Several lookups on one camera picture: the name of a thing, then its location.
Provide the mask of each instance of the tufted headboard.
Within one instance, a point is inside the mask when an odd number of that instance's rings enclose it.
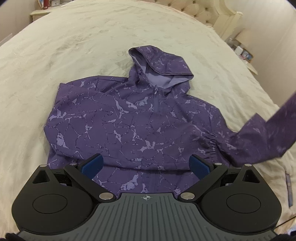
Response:
[[[212,26],[217,34],[226,40],[235,30],[241,12],[228,8],[225,0],[143,0],[172,7],[184,12],[207,26]]]

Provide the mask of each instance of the white bedspread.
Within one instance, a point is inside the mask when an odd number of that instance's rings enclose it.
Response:
[[[172,8],[136,0],[76,0],[30,24],[0,47],[0,237],[16,232],[11,205],[49,146],[43,126],[59,83],[92,75],[128,76],[128,49],[154,45],[182,56],[194,78],[190,94],[218,107],[239,131],[255,113],[278,109],[246,66],[213,29]],[[290,152],[256,165],[288,208],[285,171]]]

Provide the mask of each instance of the purple hoodie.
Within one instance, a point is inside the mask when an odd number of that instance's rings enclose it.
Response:
[[[219,109],[187,95],[189,67],[154,46],[132,48],[129,77],[93,76],[60,84],[45,135],[48,164],[62,168],[100,153],[94,181],[114,194],[179,194],[198,179],[189,157],[241,167],[282,156],[296,140],[296,94],[269,120],[255,114],[238,132]]]

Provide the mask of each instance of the gray base plate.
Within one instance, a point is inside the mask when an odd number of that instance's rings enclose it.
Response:
[[[276,235],[271,230],[248,236],[219,230],[194,204],[179,202],[171,193],[124,193],[115,202],[100,204],[72,231],[52,236],[22,231],[19,236],[27,241],[268,241]]]

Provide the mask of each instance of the metal screw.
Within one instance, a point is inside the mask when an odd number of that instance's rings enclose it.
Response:
[[[110,192],[103,192],[99,195],[99,198],[103,200],[110,200],[113,198],[113,194]]]
[[[191,200],[194,199],[195,195],[191,192],[183,192],[181,194],[181,198],[185,199],[185,200]]]

